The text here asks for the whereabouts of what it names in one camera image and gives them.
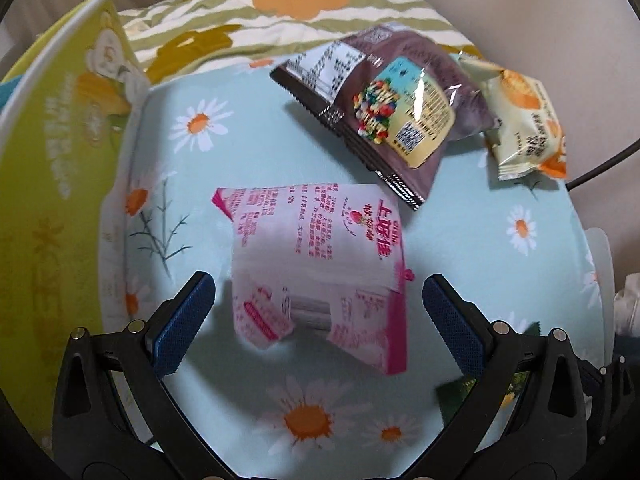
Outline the pink white snack bag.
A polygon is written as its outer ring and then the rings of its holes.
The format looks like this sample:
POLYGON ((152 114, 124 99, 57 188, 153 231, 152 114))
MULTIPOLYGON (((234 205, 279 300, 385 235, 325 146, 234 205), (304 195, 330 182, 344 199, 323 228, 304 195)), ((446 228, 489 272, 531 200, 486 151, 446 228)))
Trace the pink white snack bag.
POLYGON ((376 184, 217 188, 232 222, 234 329, 258 349, 296 330, 397 375, 408 367, 399 203, 376 184))

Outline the green striped floral blanket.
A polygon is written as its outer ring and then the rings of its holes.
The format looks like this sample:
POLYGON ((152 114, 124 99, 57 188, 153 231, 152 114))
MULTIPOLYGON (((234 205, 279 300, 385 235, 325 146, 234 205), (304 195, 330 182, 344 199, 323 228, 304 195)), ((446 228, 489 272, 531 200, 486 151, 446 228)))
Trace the green striped floral blanket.
POLYGON ((387 22, 448 52, 480 53, 424 0, 165 0, 120 19, 153 84, 231 65, 259 70, 387 22))

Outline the brown chocolate candy bag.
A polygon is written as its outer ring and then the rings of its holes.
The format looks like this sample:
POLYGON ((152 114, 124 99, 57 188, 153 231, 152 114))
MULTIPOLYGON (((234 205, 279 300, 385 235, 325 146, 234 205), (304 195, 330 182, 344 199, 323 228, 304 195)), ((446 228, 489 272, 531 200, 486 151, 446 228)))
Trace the brown chocolate candy bag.
POLYGON ((444 48, 395 22, 299 53, 270 77, 413 210, 449 143, 499 125, 444 48))

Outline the cream orange bread bag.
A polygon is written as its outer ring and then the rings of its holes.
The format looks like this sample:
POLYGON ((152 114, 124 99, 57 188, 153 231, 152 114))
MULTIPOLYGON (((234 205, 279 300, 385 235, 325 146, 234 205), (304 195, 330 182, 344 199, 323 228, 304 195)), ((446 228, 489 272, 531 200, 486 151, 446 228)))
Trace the cream orange bread bag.
POLYGON ((565 179, 565 134, 542 82, 469 55, 460 55, 458 64, 499 119, 488 134, 498 179, 521 179, 532 172, 565 179))

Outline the yellow-green cardboard box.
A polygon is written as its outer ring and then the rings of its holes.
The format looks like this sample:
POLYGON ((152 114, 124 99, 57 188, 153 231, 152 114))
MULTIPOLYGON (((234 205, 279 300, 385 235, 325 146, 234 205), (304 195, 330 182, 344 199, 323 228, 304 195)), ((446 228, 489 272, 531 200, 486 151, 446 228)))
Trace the yellow-green cardboard box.
POLYGON ((126 195, 150 84, 113 0, 86 0, 11 68, 1 111, 1 388, 52 441, 68 336, 128 322, 126 195))

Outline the dark green cracker bag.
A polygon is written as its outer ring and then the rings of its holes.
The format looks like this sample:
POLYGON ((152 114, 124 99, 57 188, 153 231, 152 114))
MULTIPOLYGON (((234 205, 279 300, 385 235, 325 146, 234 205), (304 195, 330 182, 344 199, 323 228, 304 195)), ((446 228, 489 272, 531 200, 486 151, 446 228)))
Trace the dark green cracker bag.
MULTIPOLYGON (((507 408, 523 391, 527 372, 517 372, 513 375, 506 394, 503 396, 500 408, 507 408)), ((454 418, 454 414, 462 405, 466 396, 475 386, 476 379, 471 376, 462 376, 453 382, 447 382, 436 388, 436 398, 438 401, 439 411, 442 415, 442 423, 447 426, 450 420, 454 418)))

